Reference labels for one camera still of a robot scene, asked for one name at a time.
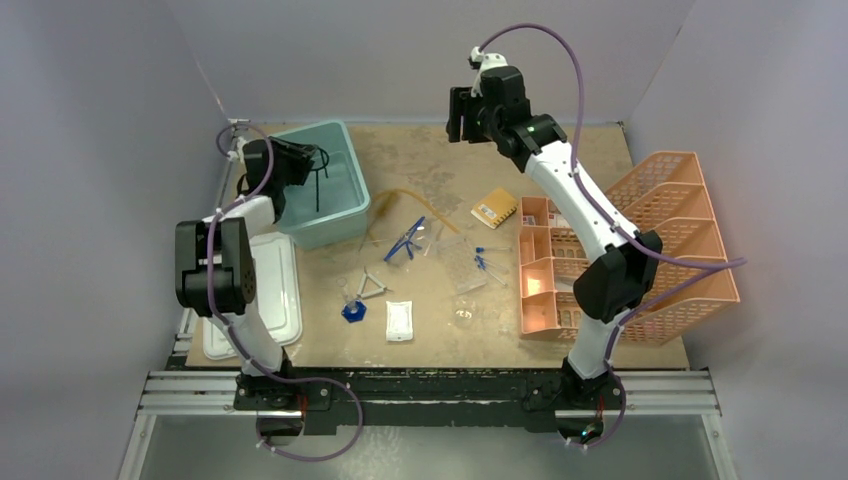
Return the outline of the graduated cylinder blue base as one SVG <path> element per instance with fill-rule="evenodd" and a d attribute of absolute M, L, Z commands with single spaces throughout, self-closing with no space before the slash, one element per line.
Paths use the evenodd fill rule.
<path fill-rule="evenodd" d="M 367 308 L 358 296 L 352 295 L 348 289 L 345 278 L 336 280 L 337 286 L 340 288 L 344 305 L 341 310 L 341 316 L 348 323 L 360 322 L 365 318 Z"/>

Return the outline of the clear petri dish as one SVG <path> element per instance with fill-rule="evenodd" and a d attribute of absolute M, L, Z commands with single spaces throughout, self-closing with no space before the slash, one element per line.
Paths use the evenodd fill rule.
<path fill-rule="evenodd" d="M 460 329 L 470 328 L 478 317 L 475 300 L 467 296 L 457 296 L 454 300 L 452 325 Z"/>

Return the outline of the black metal tripod ring stand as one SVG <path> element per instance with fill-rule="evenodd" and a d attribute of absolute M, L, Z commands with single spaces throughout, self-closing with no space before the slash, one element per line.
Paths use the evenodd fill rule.
<path fill-rule="evenodd" d="M 327 168 L 330 162 L 330 155 L 325 149 L 318 145 L 313 145 L 313 148 L 320 157 L 319 164 L 311 169 L 311 171 L 315 173 L 315 212 L 318 213 L 321 208 L 321 177 L 324 177 L 325 179 L 329 178 Z"/>

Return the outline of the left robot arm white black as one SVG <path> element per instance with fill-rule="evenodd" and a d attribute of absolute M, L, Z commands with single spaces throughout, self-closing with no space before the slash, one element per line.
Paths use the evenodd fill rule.
<path fill-rule="evenodd" d="M 281 219 L 286 188 L 304 185 L 322 168 L 318 153 L 314 145 L 238 138 L 224 156 L 244 165 L 248 189 L 213 215 L 175 228 L 179 304 L 216 326 L 240 358 L 244 375 L 264 377 L 259 395 L 275 409 L 295 402 L 298 382 L 289 372 L 287 353 L 261 318 L 250 240 Z"/>

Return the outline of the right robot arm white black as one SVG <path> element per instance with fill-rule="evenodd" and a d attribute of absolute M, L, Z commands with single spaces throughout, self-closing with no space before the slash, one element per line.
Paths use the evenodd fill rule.
<path fill-rule="evenodd" d="M 575 157 L 576 143 L 548 114 L 534 115 L 520 70 L 503 62 L 472 64 L 469 87 L 450 90 L 446 133 L 451 143 L 492 142 L 502 156 L 553 201 L 576 234 L 589 266 L 573 294 L 583 312 L 564 360 L 564 399 L 584 407 L 601 391 L 619 322 L 652 289 L 662 241 L 642 233 L 603 195 Z"/>

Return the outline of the teal plastic bin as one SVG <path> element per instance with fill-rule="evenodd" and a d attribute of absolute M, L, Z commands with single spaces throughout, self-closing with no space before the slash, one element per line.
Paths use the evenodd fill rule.
<path fill-rule="evenodd" d="M 329 178 L 321 177 L 321 208 L 315 212 L 315 173 L 302 186 L 285 189 L 286 207 L 278 230 L 295 245 L 312 250 L 365 235 L 371 197 L 347 125 L 338 120 L 313 123 L 271 135 L 318 145 L 330 155 Z"/>

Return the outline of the white plastic bin lid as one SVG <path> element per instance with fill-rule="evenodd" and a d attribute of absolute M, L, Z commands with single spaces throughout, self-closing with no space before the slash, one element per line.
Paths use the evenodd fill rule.
<path fill-rule="evenodd" d="M 271 338 L 282 346 L 297 342 L 302 334 L 295 245 L 280 232 L 250 240 L 257 274 L 257 305 Z"/>

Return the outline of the yellow spiral notebook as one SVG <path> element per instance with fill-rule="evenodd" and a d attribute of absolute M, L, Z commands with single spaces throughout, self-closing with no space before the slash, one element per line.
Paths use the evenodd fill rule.
<path fill-rule="evenodd" d="M 497 187 L 478 201 L 470 210 L 471 215 L 490 229 L 497 229 L 513 213 L 519 201 L 503 187 Z"/>

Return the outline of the blue capped pipette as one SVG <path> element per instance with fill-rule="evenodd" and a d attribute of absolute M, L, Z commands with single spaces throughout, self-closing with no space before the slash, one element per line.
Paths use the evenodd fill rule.
<path fill-rule="evenodd" d="M 476 246 L 476 247 L 474 247 L 474 251 L 477 254 L 484 254 L 484 253 L 491 253 L 491 252 L 511 252 L 512 247 L 510 247 L 510 246 L 498 246 L 498 247 Z"/>
<path fill-rule="evenodd" d="M 477 255 L 475 257 L 475 263 L 480 270 L 485 272 L 500 285 L 507 287 L 507 283 L 491 269 L 491 266 L 481 256 Z"/>

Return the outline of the blue safety glasses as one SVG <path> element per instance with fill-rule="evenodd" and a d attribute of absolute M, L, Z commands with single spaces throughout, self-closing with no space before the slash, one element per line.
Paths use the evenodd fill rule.
<path fill-rule="evenodd" d="M 418 254 L 422 254 L 430 242 L 430 221 L 421 216 L 408 230 L 406 230 L 389 249 L 383 257 L 386 263 L 399 263 L 404 260 L 412 261 Z"/>

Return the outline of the clear plastic tube rack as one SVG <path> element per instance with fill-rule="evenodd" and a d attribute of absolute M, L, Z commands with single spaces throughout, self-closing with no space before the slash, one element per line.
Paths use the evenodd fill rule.
<path fill-rule="evenodd" d="M 436 253 L 445 266 L 458 295 L 484 287 L 487 276 L 479 268 L 472 245 L 463 235 L 454 235 L 436 243 Z"/>

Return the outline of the clay pipe triangle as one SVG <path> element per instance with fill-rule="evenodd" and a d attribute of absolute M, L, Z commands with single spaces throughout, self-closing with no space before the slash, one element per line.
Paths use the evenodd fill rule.
<path fill-rule="evenodd" d="M 358 287 L 356 290 L 356 298 L 360 300 L 374 298 L 390 291 L 388 286 L 382 282 L 377 276 L 363 268 Z"/>

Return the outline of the orange plastic file organizer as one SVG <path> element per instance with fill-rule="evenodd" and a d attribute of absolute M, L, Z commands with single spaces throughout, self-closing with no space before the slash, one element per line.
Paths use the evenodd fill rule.
<path fill-rule="evenodd" d="M 627 342 L 661 345 L 739 302 L 696 154 L 654 153 L 601 190 L 570 153 L 526 168 L 543 195 L 520 203 L 523 336 L 619 325 Z"/>

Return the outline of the white sachet packet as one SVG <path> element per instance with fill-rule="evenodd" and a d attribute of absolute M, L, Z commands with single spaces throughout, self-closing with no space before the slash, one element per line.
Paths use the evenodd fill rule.
<path fill-rule="evenodd" d="M 386 340 L 407 342 L 414 338 L 412 301 L 386 302 Z"/>

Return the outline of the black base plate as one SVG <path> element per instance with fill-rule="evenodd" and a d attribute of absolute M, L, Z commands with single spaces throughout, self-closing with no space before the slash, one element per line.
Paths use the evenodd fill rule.
<path fill-rule="evenodd" d="M 340 426 L 507 427 L 585 440 L 604 430 L 624 389 L 606 374 L 582 381 L 558 368 L 294 367 L 294 381 L 240 374 L 233 407 L 291 412 L 308 435 Z"/>

